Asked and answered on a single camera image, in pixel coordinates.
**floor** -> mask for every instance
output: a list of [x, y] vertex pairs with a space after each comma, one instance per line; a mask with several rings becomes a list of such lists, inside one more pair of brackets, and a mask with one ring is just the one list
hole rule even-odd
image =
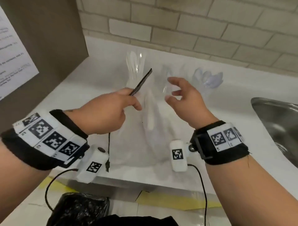
[[[44, 200], [44, 189], [37, 188], [25, 199], [0, 226], [45, 226], [51, 211]], [[63, 192], [49, 191], [48, 200], [51, 206], [60, 199]], [[118, 216], [153, 216], [165, 218], [172, 216], [178, 225], [203, 226], [204, 210], [180, 211], [169, 208], [139, 205], [135, 202], [111, 200], [109, 214]], [[210, 208], [207, 210], [207, 226], [230, 226], [230, 222], [222, 208]]]

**white paper sheet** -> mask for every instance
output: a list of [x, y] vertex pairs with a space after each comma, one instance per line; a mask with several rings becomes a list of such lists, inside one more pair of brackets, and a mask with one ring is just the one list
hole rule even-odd
[[0, 100], [37, 74], [35, 64], [0, 6]]

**stainless steel sink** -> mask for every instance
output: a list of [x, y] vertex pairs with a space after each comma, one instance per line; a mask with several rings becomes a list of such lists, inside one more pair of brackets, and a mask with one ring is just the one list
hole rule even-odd
[[251, 104], [280, 151], [298, 168], [298, 105], [260, 97]]

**countertop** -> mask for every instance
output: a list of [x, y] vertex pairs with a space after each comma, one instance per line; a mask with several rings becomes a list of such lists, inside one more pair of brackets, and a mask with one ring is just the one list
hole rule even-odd
[[[211, 70], [213, 73], [223, 72], [224, 82], [209, 97], [206, 102], [207, 107], [219, 119], [232, 122], [237, 127], [244, 136], [245, 144], [249, 147], [252, 156], [298, 199], [298, 169], [276, 147], [251, 105], [253, 97], [298, 103], [298, 78], [92, 37], [85, 37], [85, 39], [89, 57], [35, 110], [78, 108], [98, 95], [122, 88], [121, 84], [127, 79], [128, 74], [125, 56], [126, 52], [131, 50], [139, 49], [147, 52], [144, 71], [152, 68], [155, 73], [158, 73], [162, 65], [168, 65], [171, 66], [176, 76], [182, 66], [186, 69], [188, 76], [192, 76], [198, 67]], [[181, 139], [188, 142], [193, 129], [180, 120], [169, 106], [167, 112], [181, 128]], [[107, 148], [107, 141], [106, 134], [92, 135], [88, 138], [89, 144], [95, 143], [103, 148]], [[190, 159], [190, 163], [195, 164], [201, 171], [206, 192], [215, 194], [204, 161], [196, 156]], [[62, 170], [64, 169], [58, 167], [53, 170], [52, 174], [57, 174]], [[183, 173], [173, 172], [169, 161], [149, 167], [111, 166], [110, 172], [100, 172], [95, 182], [100, 183], [103, 177], [189, 191], [202, 192], [203, 190], [195, 170], [189, 169]]]

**person's left hand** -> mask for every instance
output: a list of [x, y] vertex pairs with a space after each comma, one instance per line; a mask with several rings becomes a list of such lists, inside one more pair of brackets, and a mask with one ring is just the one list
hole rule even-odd
[[106, 134], [120, 129], [125, 121], [124, 108], [134, 106], [138, 111], [142, 106], [134, 96], [129, 96], [130, 88], [100, 95], [84, 106], [64, 111], [64, 113], [86, 134]]

